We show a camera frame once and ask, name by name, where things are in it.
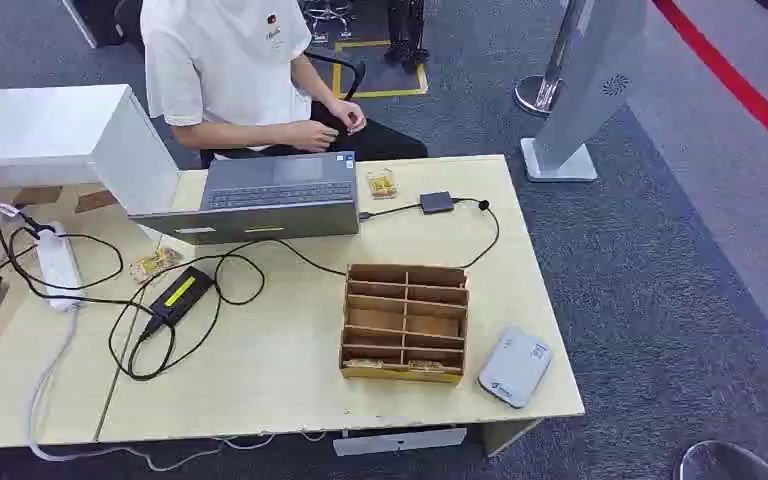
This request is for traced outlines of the person's left hand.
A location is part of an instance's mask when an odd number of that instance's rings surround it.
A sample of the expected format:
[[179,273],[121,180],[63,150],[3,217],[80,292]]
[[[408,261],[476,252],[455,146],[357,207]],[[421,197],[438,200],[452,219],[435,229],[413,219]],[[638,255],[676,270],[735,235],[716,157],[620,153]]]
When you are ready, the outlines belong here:
[[362,131],[367,125],[366,116],[356,103],[335,99],[327,105],[327,109],[343,123],[348,135]]

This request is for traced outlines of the person's right hand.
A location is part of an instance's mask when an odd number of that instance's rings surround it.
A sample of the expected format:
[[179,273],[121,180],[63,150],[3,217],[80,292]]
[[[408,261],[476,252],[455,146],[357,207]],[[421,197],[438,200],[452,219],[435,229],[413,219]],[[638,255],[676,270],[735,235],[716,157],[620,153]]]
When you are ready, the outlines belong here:
[[283,141],[286,145],[307,152],[324,152],[339,136],[339,131],[314,121],[303,120],[286,126]]

